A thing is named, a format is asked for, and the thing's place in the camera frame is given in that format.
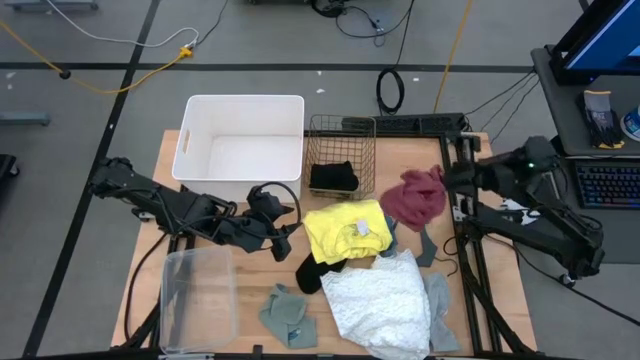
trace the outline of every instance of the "yellow cable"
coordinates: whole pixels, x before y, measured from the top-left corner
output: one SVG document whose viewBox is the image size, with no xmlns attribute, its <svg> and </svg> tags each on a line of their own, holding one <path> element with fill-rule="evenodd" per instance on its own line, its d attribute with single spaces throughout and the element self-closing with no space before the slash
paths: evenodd
<svg viewBox="0 0 640 360">
<path fill-rule="evenodd" d="M 0 20 L 0 27 L 2 27 L 9 35 L 11 35 L 12 38 L 14 38 L 18 43 L 20 43 L 20 45 L 22 45 L 25 49 L 29 50 L 33 55 L 35 55 L 37 58 L 40 59 L 40 61 L 42 61 L 43 63 L 47 64 L 47 66 L 49 66 L 52 70 L 56 71 L 58 74 L 62 74 L 64 73 L 64 70 L 62 70 L 61 68 L 57 67 L 56 65 L 54 65 L 51 61 L 49 61 L 47 58 L 45 58 L 42 54 L 40 54 L 36 49 L 34 49 L 33 47 L 31 47 L 31 45 L 29 45 L 26 41 L 24 41 L 18 34 L 16 34 L 13 29 L 11 29 L 9 27 L 9 25 L 7 25 L 5 22 Z M 187 49 L 186 47 L 182 47 L 180 48 L 180 55 L 178 55 L 175 59 L 173 59 L 171 62 L 151 71 L 150 73 L 146 74 L 145 76 L 143 76 L 140 80 L 136 81 L 135 83 L 122 88 L 122 89 L 118 89 L 118 90 L 102 90 L 102 89 L 98 89 L 97 87 L 88 84 L 82 80 L 78 80 L 75 78 L 70 78 L 71 81 L 73 81 L 74 83 L 89 89 L 93 92 L 96 92 L 98 94 L 118 94 L 121 92 L 125 92 L 125 91 L 129 91 L 135 87 L 137 87 L 138 85 L 142 84 L 145 80 L 149 79 L 151 76 L 159 73 L 162 70 L 165 70 L 169 67 L 171 67 L 172 65 L 174 65 L 175 63 L 177 63 L 178 61 L 184 59 L 185 57 L 189 57 L 192 56 L 193 52 L 190 49 Z"/>
<path fill-rule="evenodd" d="M 451 48 L 451 53 L 449 54 L 449 61 L 447 61 L 447 66 L 444 68 L 444 74 L 442 74 L 442 81 L 440 81 L 440 88 L 438 89 L 438 95 L 436 96 L 436 102 L 433 105 L 433 112 L 437 112 L 438 104 L 440 103 L 440 95 L 442 95 L 442 90 L 444 89 L 444 84 L 447 82 L 447 75 L 449 75 L 449 68 L 451 67 L 451 63 L 453 62 L 453 57 L 456 54 L 456 48 L 458 47 L 458 42 L 462 37 L 462 31 L 464 30 L 464 26 L 467 24 L 467 18 L 469 17 L 469 12 L 471 12 L 471 5 L 473 4 L 473 0 L 467 1 L 467 7 L 464 9 L 464 15 L 462 16 L 462 21 L 458 26 L 458 33 L 456 34 L 456 39 L 453 41 L 453 47 Z"/>
</svg>

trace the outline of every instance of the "white lace cloth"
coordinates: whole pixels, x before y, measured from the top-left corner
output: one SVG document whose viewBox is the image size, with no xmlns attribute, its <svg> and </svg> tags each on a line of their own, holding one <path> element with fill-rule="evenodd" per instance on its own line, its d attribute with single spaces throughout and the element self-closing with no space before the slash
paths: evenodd
<svg viewBox="0 0 640 360">
<path fill-rule="evenodd" d="M 321 277 L 340 335 L 383 360 L 429 355 L 429 299 L 410 250 Z"/>
</svg>

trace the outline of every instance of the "keyboard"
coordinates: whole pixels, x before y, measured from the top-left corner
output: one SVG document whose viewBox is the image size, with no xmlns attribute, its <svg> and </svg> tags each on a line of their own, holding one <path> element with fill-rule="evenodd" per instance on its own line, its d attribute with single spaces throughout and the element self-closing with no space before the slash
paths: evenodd
<svg viewBox="0 0 640 360">
<path fill-rule="evenodd" d="M 575 161 L 583 208 L 640 209 L 640 163 Z"/>
<path fill-rule="evenodd" d="M 462 131 L 466 126 L 464 114 L 442 113 L 424 115 L 374 116 L 378 134 L 427 134 Z"/>
</svg>

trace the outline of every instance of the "computer monitor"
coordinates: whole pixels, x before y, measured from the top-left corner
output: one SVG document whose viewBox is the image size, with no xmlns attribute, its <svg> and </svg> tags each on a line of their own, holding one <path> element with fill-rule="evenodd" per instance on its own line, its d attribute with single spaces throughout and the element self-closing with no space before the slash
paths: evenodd
<svg viewBox="0 0 640 360">
<path fill-rule="evenodd" d="M 640 75 L 640 0 L 596 0 L 552 48 L 560 84 Z"/>
</svg>

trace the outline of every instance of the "white cable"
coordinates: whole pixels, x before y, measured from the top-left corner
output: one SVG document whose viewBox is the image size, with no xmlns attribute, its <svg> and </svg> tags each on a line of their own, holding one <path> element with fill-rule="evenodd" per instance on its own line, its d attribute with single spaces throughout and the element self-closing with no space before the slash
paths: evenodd
<svg viewBox="0 0 640 360">
<path fill-rule="evenodd" d="M 112 38 L 96 36 L 96 35 L 88 33 L 83 28 L 78 26 L 78 24 L 74 23 L 73 20 L 69 19 L 69 17 L 67 17 L 67 15 L 65 15 L 62 11 L 60 11 L 60 9 L 58 9 L 58 7 L 53 3 L 53 1 L 51 1 L 51 0 L 46 0 L 46 1 L 49 3 L 49 5 L 58 14 L 60 14 L 60 16 L 62 16 L 65 20 L 67 20 L 69 22 L 69 24 L 71 24 L 73 27 L 78 29 L 78 31 L 80 31 L 81 33 L 87 35 L 88 37 L 90 37 L 92 39 L 96 39 L 96 40 L 110 41 L 110 42 L 116 42 L 116 43 L 127 43 L 127 44 L 134 44 L 134 45 L 139 45 L 139 46 L 144 46 L 144 47 L 149 47 L 149 48 L 155 48 L 155 47 L 160 47 L 160 46 L 168 43 L 174 37 L 178 36 L 178 34 L 184 32 L 184 31 L 193 31 L 194 33 L 196 33 L 196 37 L 193 40 L 191 40 L 191 42 L 189 42 L 188 44 L 185 45 L 185 47 L 192 47 L 198 42 L 198 38 L 200 37 L 200 33 L 198 32 L 198 30 L 196 30 L 196 29 L 194 29 L 192 27 L 182 28 L 182 29 L 176 31 L 175 33 L 173 33 L 173 35 L 169 36 L 165 41 L 163 41 L 163 42 L 161 42 L 159 44 L 153 44 L 153 45 L 151 45 L 151 44 L 141 44 L 141 43 L 139 43 L 137 41 L 134 41 L 134 40 L 120 40 L 120 39 L 112 39 Z"/>
</svg>

